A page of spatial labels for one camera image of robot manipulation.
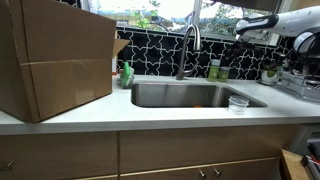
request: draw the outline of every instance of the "white countertop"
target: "white countertop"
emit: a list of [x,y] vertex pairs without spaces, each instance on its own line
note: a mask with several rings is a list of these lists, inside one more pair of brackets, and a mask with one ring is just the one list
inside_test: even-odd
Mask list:
[[247,108],[233,115],[227,108],[141,108],[131,103],[131,90],[123,90],[113,77],[113,93],[38,124],[26,124],[0,111],[0,135],[167,129],[267,124],[320,123],[320,105],[304,102],[255,81],[135,76],[135,82],[220,84],[230,86],[268,105]]

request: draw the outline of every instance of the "kitchen sink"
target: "kitchen sink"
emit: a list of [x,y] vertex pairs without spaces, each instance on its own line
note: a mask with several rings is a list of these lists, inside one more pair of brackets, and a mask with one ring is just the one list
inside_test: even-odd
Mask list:
[[168,83],[133,84],[131,102],[146,108],[228,107],[231,95],[247,98],[248,107],[267,107],[265,103],[227,86]]

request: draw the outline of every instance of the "chrome faucet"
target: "chrome faucet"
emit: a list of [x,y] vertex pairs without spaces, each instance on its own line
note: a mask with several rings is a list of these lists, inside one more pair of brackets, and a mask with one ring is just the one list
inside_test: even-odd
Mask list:
[[190,75],[197,67],[198,63],[188,71],[184,70],[184,58],[186,56],[186,46],[188,42],[188,38],[191,34],[191,32],[194,31],[194,44],[193,44],[193,51],[200,51],[201,49],[201,36],[200,36],[200,30],[197,25],[191,24],[188,29],[186,34],[184,35],[183,39],[183,44],[182,44],[182,51],[181,51],[181,58],[180,58],[180,65],[179,65],[179,71],[177,74],[177,80],[181,81],[183,77]]

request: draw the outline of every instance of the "soap bottle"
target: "soap bottle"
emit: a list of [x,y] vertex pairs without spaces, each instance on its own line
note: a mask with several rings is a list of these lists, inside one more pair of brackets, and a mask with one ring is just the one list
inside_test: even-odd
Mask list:
[[211,62],[210,71],[208,75],[208,81],[214,82],[217,81],[217,77],[219,74],[219,68],[220,68],[220,60],[214,59]]

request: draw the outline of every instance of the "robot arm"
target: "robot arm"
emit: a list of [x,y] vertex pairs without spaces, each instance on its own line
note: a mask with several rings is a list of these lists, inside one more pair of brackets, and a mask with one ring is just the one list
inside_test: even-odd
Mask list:
[[252,14],[236,25],[237,41],[261,39],[267,32],[296,37],[294,50],[301,56],[320,55],[320,6],[270,16]]

